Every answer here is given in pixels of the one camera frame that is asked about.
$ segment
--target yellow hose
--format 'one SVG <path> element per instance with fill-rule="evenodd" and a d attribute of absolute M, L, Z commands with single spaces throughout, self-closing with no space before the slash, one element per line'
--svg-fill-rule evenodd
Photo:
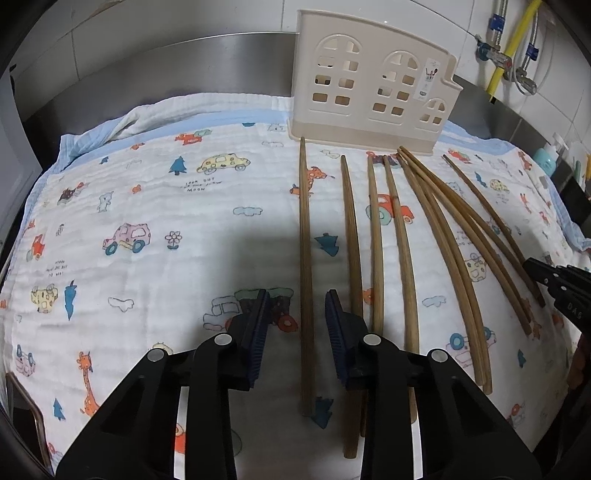
<path fill-rule="evenodd" d="M 515 30 L 515 33 L 511 37 L 509 45 L 504 51 L 505 55 L 507 55 L 508 57 L 515 57 L 515 53 L 517 52 L 517 49 L 519 48 L 519 45 L 521 44 L 521 41 L 523 40 L 523 37 L 527 32 L 528 27 L 530 26 L 530 22 L 534 18 L 534 15 L 539 9 L 541 3 L 542 0 L 532 0 L 532 2 L 525 10 L 523 17 L 521 17 L 521 20 L 517 25 L 517 30 Z M 497 67 L 494 74 L 492 75 L 491 82 L 488 84 L 488 88 L 486 89 L 486 92 L 491 97 L 495 95 L 496 88 L 499 86 L 499 82 L 503 77 L 503 72 L 504 70 L 502 68 Z"/>

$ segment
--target cloth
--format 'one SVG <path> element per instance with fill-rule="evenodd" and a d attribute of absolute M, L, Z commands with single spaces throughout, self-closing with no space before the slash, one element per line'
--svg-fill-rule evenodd
<path fill-rule="evenodd" d="M 233 97 L 233 105 L 239 105 L 236 110 L 221 107 L 228 103 L 222 97 L 203 99 L 213 106 L 197 114 L 199 99 L 191 110 L 179 108 L 183 103 L 178 99 L 168 106 L 141 107 L 131 120 L 118 119 L 116 125 L 112 121 L 111 132 L 107 127 L 101 130 L 93 137 L 94 149 L 78 158 L 74 157 L 86 147 L 75 155 L 69 148 L 77 141 L 90 142 L 92 136 L 67 141 L 69 147 L 60 153 L 67 160 L 46 175 L 30 202 L 22 240 L 0 294 L 7 371 L 17 372 L 43 412 L 56 465 L 146 351 L 154 346 L 170 352 L 195 348 L 223 331 L 233 315 L 248 309 L 254 289 L 266 288 L 278 308 L 269 327 L 261 376 L 252 391 L 230 395 L 238 475 L 356 478 L 362 442 L 357 459 L 343 458 L 344 392 L 336 379 L 324 322 L 324 295 L 335 288 L 348 308 L 339 164 L 344 154 L 355 197 L 364 298 L 371 300 L 368 153 L 307 146 L 318 399 L 316 415 L 304 418 L 298 412 L 299 142 L 287 134 L 289 101 Z M 125 129 L 134 126 L 138 130 L 127 136 Z M 588 256 L 565 240 L 554 206 L 532 183 L 531 169 L 536 166 L 526 155 L 506 142 L 470 137 L 448 123 L 434 155 L 421 157 L 494 229 L 498 228 L 477 198 L 441 159 L 443 153 L 477 182 L 526 257 L 591 266 Z M 402 346 L 404 312 L 394 222 L 384 168 L 376 165 L 375 171 L 387 293 L 384 336 Z M 397 165 L 394 176 L 413 257 L 420 352 L 443 348 L 473 376 L 445 264 Z M 526 337 L 496 278 L 446 216 L 473 278 L 487 328 L 490 399 L 533 448 L 566 394 L 576 332 L 551 308 L 547 294 L 548 306 L 539 308 L 508 266 L 536 319 L 534 333 Z M 367 321 L 370 311 L 366 304 Z M 176 441 L 176 477 L 181 479 L 185 418 L 183 394 Z M 419 477 L 418 423 L 413 433 Z"/>

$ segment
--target window cutout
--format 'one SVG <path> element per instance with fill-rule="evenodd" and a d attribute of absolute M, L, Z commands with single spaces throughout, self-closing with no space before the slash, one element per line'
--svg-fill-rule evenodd
<path fill-rule="evenodd" d="M 393 82 L 396 80 L 396 72 L 388 72 L 386 75 L 382 75 L 382 78 L 390 80 L 390 82 Z"/>
<path fill-rule="evenodd" d="M 319 57 L 318 58 L 318 66 L 319 67 L 334 67 L 335 66 L 335 59 L 333 57 Z"/>
<path fill-rule="evenodd" d="M 357 67 L 359 66 L 359 62 L 353 60 L 345 60 L 343 65 L 343 70 L 349 70 L 350 72 L 357 72 Z"/>
<path fill-rule="evenodd" d="M 351 79 L 340 79 L 339 80 L 339 87 L 342 88 L 353 88 L 353 84 L 355 82 Z"/>
<path fill-rule="evenodd" d="M 359 53 L 359 47 L 355 42 L 348 41 L 347 42 L 347 51 L 350 53 Z"/>
<path fill-rule="evenodd" d="M 315 102 L 325 102 L 328 99 L 329 96 L 325 93 L 315 93 L 314 95 L 312 95 L 312 100 L 314 100 Z"/>
<path fill-rule="evenodd" d="M 396 55 L 394 55 L 391 59 L 390 59 L 390 63 L 394 63 L 395 65 L 400 65 L 402 64 L 402 54 L 401 53 L 397 53 Z"/>
<path fill-rule="evenodd" d="M 392 95 L 392 89 L 388 87 L 380 87 L 378 88 L 378 95 L 389 97 L 390 95 Z"/>
<path fill-rule="evenodd" d="M 330 85 L 330 77 L 328 75 L 316 75 L 314 82 L 318 85 Z"/>
<path fill-rule="evenodd" d="M 329 48 L 331 50 L 336 50 L 337 48 L 339 48 L 339 41 L 336 38 L 331 38 L 329 41 L 325 42 L 323 47 Z"/>
<path fill-rule="evenodd" d="M 337 105 L 348 105 L 351 99 L 349 97 L 344 97 L 342 95 L 337 95 L 335 98 L 335 103 Z"/>

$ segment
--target sticker label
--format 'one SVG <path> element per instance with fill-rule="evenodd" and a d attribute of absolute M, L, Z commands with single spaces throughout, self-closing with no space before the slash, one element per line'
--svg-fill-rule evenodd
<path fill-rule="evenodd" d="M 415 100 L 427 100 L 429 98 L 429 92 L 431 91 L 435 77 L 441 70 L 440 66 L 441 63 L 437 60 L 427 59 L 421 78 L 418 81 L 417 89 L 414 91 L 413 98 Z"/>

